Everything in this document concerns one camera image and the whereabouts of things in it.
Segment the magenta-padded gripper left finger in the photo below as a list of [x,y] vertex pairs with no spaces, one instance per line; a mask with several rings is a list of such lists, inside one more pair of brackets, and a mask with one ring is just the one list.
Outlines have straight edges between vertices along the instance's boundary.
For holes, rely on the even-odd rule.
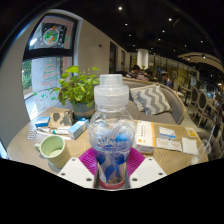
[[79,158],[72,157],[58,176],[84,188],[94,188],[98,171],[97,159],[92,148]]

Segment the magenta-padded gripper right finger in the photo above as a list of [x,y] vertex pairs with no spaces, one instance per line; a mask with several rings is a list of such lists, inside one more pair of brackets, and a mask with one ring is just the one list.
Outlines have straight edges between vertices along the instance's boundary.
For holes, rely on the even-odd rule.
[[140,188],[166,176],[153,157],[144,157],[136,149],[130,150],[127,158],[126,187],[128,189]]

